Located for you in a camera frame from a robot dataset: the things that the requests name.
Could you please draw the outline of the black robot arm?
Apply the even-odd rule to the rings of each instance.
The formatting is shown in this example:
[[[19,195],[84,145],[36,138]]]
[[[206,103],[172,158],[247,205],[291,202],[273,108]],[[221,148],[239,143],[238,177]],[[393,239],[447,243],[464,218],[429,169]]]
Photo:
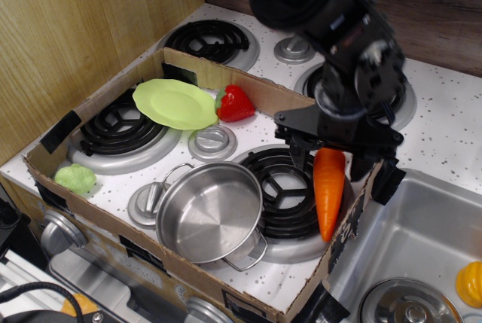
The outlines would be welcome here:
[[[324,59],[314,105],[275,114],[276,136],[303,169],[319,148],[352,155],[353,181],[380,164],[379,177],[397,181],[402,135],[392,128],[391,103],[405,90],[404,54],[369,0],[249,0],[272,29],[306,40]]]

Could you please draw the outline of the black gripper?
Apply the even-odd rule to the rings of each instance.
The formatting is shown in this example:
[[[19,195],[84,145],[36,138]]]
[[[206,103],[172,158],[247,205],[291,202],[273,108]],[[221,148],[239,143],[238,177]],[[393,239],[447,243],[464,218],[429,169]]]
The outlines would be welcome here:
[[[311,151],[320,148],[349,152],[351,182],[361,181],[381,159],[392,159],[404,137],[365,113],[353,119],[332,117],[317,105],[274,115],[275,136],[289,146],[294,166],[304,171]]]

